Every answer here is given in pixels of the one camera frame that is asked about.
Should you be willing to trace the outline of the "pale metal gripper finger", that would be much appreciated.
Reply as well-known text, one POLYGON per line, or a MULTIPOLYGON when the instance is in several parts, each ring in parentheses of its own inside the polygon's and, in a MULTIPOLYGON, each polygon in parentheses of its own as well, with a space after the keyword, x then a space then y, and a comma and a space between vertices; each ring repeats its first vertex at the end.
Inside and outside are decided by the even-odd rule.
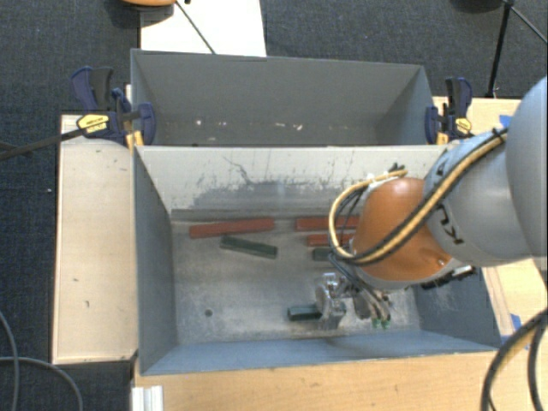
POLYGON ((319 329, 322 331, 336 330, 347 313, 346 304, 342 301, 335 303, 328 301, 322 307, 321 313, 319 329))
POLYGON ((315 300, 317 305, 337 305, 341 299, 337 291, 340 278, 335 272, 326 272, 315 280, 315 300))

